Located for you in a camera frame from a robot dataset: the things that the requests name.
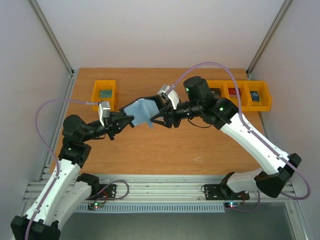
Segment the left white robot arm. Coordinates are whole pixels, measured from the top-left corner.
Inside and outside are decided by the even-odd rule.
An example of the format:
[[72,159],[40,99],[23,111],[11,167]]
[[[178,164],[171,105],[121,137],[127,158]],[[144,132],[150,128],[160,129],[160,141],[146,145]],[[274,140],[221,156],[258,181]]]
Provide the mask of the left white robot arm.
[[16,240],[58,240],[77,207],[100,195],[99,178],[79,174],[92,149],[86,142],[103,135],[113,140],[134,117],[120,112],[99,116],[99,120],[90,123],[76,114],[64,120],[62,147],[52,175],[24,216],[15,216],[11,221]]

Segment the black leather card holder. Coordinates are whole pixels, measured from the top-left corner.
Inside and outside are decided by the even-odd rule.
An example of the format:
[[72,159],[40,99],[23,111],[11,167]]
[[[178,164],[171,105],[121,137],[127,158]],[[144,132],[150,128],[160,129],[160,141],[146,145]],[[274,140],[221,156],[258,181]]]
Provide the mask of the black leather card holder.
[[147,124],[151,129],[153,123],[151,118],[160,113],[165,105],[159,95],[140,97],[126,106],[119,109],[119,111],[126,116],[133,116],[134,119],[129,124],[132,128],[139,125]]

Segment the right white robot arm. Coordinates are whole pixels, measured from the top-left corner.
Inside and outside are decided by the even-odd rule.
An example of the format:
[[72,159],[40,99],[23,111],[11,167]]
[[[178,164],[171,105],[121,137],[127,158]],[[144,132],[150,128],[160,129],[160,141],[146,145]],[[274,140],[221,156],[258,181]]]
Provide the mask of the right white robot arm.
[[165,103],[159,113],[150,120],[167,128],[179,127],[181,120],[202,118],[234,139],[260,165],[260,168],[247,172],[230,172],[219,184],[220,193],[231,199],[242,191],[259,190],[268,197],[277,198],[299,166],[302,159],[296,153],[288,154],[279,149],[257,131],[227,98],[215,98],[208,83],[200,76],[184,81],[183,86],[188,101],[181,102],[168,85],[158,92]]

